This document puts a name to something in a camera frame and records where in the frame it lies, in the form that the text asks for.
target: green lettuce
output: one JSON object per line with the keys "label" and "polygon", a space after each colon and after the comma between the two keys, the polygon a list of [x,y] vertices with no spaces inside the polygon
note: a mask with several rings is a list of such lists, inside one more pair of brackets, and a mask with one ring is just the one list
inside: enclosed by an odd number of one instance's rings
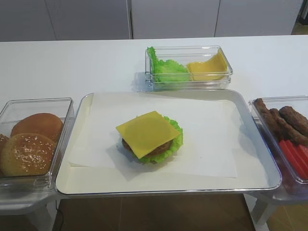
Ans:
{"label": "green lettuce", "polygon": [[159,60],[153,47],[148,47],[147,51],[152,60],[152,73],[155,74],[155,82],[189,81],[188,69],[184,65],[171,59]]}
{"label": "green lettuce", "polygon": [[166,158],[171,156],[173,153],[175,153],[182,145],[183,145],[183,129],[179,127],[177,121],[169,119],[169,117],[164,116],[164,118],[176,129],[180,132],[180,135],[178,135],[172,142],[170,149],[167,151],[164,151],[163,153],[155,156],[144,156],[141,159],[139,159],[143,163],[149,163],[152,161],[155,161],[157,163],[163,162]]}

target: white cabinet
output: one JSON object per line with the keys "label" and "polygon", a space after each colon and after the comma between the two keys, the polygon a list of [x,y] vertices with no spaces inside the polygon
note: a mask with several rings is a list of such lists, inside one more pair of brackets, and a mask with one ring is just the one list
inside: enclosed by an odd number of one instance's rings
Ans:
{"label": "white cabinet", "polygon": [[219,0],[132,0],[134,39],[213,37]]}
{"label": "white cabinet", "polygon": [[45,0],[58,40],[129,39],[126,0]]}
{"label": "white cabinet", "polygon": [[303,0],[220,0],[216,37],[290,35]]}
{"label": "white cabinet", "polygon": [[0,0],[0,41],[55,40],[44,0]]}

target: white table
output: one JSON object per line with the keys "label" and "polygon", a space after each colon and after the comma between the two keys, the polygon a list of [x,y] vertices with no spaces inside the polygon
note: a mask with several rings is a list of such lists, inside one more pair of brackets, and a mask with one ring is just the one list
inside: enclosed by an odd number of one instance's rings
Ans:
{"label": "white table", "polygon": [[[257,97],[307,94],[308,36],[0,43],[0,107],[8,100],[136,91],[148,46],[220,45],[234,70],[229,89]],[[269,198],[275,195],[256,195]],[[12,214],[2,204],[0,211]],[[22,211],[17,207],[15,213]]]}

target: clear plastic container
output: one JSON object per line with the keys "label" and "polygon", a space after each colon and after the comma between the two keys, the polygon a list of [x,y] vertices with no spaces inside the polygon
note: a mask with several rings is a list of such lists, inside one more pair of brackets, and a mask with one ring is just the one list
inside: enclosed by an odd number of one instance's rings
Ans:
{"label": "clear plastic container", "polygon": [[0,113],[0,134],[10,137],[13,126],[20,120],[37,113],[51,113],[63,122],[63,129],[54,151],[49,171],[45,175],[0,177],[0,193],[42,191],[54,188],[55,175],[60,166],[74,122],[71,98],[13,100]]}
{"label": "clear plastic container", "polygon": [[154,49],[159,60],[174,60],[188,70],[191,69],[188,68],[188,64],[211,60],[211,65],[216,68],[223,66],[226,71],[155,74],[153,61],[146,50],[145,76],[150,90],[218,90],[226,89],[231,82],[230,76],[233,70],[220,46],[154,47]]}
{"label": "clear plastic container", "polygon": [[[297,112],[308,118],[308,97],[276,97],[276,98],[262,98],[264,104],[268,109],[277,108],[278,110],[284,106],[291,106]],[[308,180],[304,180],[299,177],[297,172],[293,169],[278,142],[270,132],[265,121],[260,116],[253,101],[249,102],[251,106],[251,114],[256,122],[256,125],[263,136],[264,141],[268,145],[274,159],[282,174],[282,183],[286,188],[286,191],[290,194],[302,194],[308,193]]]}

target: white paper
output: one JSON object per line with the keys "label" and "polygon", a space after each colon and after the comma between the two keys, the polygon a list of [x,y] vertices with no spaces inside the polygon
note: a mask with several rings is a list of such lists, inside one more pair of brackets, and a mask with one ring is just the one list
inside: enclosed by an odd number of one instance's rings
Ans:
{"label": "white paper", "polygon": [[[151,93],[96,93],[69,162],[116,168],[126,176],[160,171],[235,178],[236,166],[228,142],[233,135],[228,119],[233,108],[235,105],[229,101],[179,99]],[[115,128],[154,110],[178,121],[184,144],[163,163],[141,164],[123,148]]]}

